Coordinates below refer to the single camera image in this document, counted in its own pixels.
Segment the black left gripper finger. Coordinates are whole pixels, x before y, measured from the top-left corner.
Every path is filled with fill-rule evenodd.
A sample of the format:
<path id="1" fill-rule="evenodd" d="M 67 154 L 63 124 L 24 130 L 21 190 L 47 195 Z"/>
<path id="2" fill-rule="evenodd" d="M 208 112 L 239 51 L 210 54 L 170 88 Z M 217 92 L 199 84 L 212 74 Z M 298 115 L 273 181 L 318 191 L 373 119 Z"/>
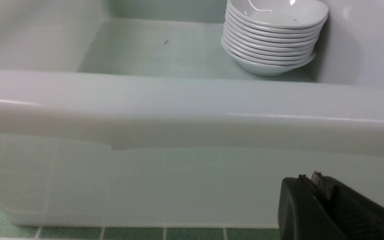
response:
<path id="1" fill-rule="evenodd" d="M 282 240 L 384 240 L 384 207 L 314 172 L 282 180 L 278 225 Z"/>

